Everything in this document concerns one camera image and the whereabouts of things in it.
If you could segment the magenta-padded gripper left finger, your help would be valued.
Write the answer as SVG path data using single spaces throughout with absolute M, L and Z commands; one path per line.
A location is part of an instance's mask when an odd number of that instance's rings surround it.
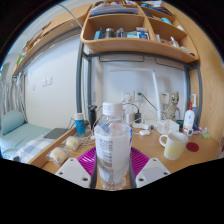
M 97 183 L 96 148 L 87 150 L 78 158 L 68 158 L 55 175 L 81 187 L 94 189 Z

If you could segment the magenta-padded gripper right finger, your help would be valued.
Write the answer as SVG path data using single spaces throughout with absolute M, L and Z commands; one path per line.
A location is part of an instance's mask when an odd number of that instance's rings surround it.
M 138 149 L 131 148 L 129 181 L 132 188 L 143 187 L 168 175 L 170 171 L 158 158 L 149 158 Z

